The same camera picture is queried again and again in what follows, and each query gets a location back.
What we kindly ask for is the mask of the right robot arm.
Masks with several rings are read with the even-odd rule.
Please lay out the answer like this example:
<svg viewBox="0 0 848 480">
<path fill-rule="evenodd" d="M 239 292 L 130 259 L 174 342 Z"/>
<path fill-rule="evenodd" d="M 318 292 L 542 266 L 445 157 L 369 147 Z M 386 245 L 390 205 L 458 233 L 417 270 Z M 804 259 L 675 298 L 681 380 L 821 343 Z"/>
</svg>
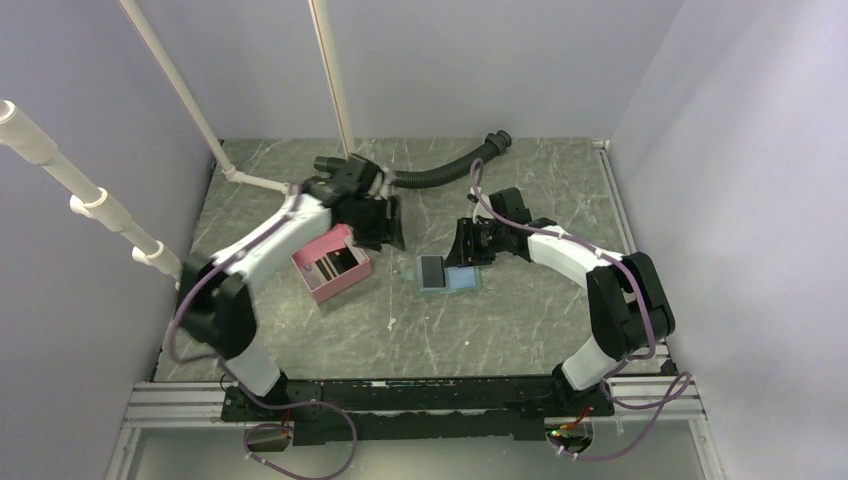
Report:
<svg viewBox="0 0 848 480">
<path fill-rule="evenodd" d="M 606 377 L 638 350 L 651 349 L 674 332 L 670 303 L 647 254 L 611 252 L 549 218 L 534 218 L 516 188 L 492 195 L 470 193 L 468 198 L 474 208 L 457 222 L 446 266 L 486 266 L 506 252 L 547 267 L 586 291 L 590 336 L 552 371 L 551 401 L 560 413 L 578 413 Z"/>
</svg>

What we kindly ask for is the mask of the mint green card holder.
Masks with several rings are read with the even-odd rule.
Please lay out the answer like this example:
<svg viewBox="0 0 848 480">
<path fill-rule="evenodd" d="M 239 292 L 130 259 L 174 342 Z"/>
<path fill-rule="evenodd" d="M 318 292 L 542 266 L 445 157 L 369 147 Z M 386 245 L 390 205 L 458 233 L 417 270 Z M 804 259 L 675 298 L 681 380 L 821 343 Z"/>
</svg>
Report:
<svg viewBox="0 0 848 480">
<path fill-rule="evenodd" d="M 439 255 L 419 255 L 412 266 L 400 270 L 398 276 L 410 282 L 418 295 L 453 294 L 482 287 L 476 267 L 448 267 Z"/>
</svg>

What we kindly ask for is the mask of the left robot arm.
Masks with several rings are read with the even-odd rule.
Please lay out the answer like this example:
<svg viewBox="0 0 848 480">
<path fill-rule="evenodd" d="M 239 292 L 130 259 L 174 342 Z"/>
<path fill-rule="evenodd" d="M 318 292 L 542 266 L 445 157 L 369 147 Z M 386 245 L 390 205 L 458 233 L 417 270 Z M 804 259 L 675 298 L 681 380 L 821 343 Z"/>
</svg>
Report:
<svg viewBox="0 0 848 480">
<path fill-rule="evenodd" d="M 187 257 L 166 340 L 171 358 L 194 360 L 176 351 L 177 334 L 188 334 L 209 347 L 205 358 L 219 361 L 249 392 L 248 407 L 258 417 L 279 417 L 288 378 L 257 339 L 254 298 L 297 251 L 337 225 L 351 230 L 358 247 L 404 249 L 400 199 L 389 192 L 395 178 L 353 155 L 328 177 L 291 184 L 280 209 L 234 244 L 208 257 Z"/>
</svg>

